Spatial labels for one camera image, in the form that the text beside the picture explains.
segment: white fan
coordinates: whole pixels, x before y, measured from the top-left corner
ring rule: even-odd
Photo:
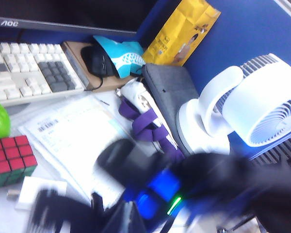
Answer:
[[[291,132],[291,66],[270,53],[225,69],[181,106],[177,127],[190,153],[229,153],[233,131],[251,147],[280,139]]]

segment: yellow bag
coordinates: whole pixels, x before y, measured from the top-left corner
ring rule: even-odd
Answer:
[[[143,54],[145,62],[182,66],[220,14],[205,0],[182,0]]]

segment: purple lanyard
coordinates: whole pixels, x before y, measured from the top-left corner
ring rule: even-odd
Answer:
[[[167,129],[163,125],[156,127],[152,123],[158,118],[152,108],[140,114],[131,102],[122,98],[118,111],[123,117],[133,120],[132,132],[135,139],[148,142],[158,141],[164,153],[170,156],[174,162],[184,159],[181,150],[175,148],[166,138]]]

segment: teal packaging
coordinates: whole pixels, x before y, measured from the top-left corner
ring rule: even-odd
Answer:
[[[144,53],[138,42],[118,43],[103,36],[94,35],[94,39],[104,48],[120,78],[133,74],[141,74],[141,68],[145,65],[142,58]]]

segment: black mouse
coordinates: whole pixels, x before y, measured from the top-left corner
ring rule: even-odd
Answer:
[[[91,74],[100,78],[118,76],[113,62],[98,42],[81,49],[81,56]]]

